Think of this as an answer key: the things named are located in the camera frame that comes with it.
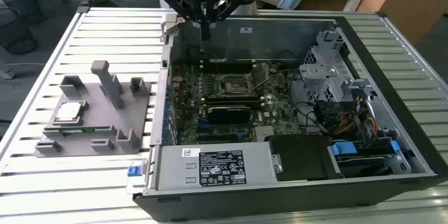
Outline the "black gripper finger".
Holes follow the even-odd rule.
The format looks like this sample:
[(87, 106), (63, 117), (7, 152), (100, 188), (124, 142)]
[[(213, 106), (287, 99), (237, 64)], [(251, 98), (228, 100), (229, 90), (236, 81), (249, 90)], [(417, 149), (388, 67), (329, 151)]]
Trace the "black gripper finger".
[(185, 19), (199, 25), (200, 39), (207, 39), (207, 21), (204, 15), (203, 4), (199, 0), (164, 0), (169, 7), (177, 12), (177, 14)]
[(243, 5), (243, 0), (228, 0), (219, 5), (207, 5), (207, 40), (209, 40), (212, 36), (211, 25), (224, 21), (240, 5)]

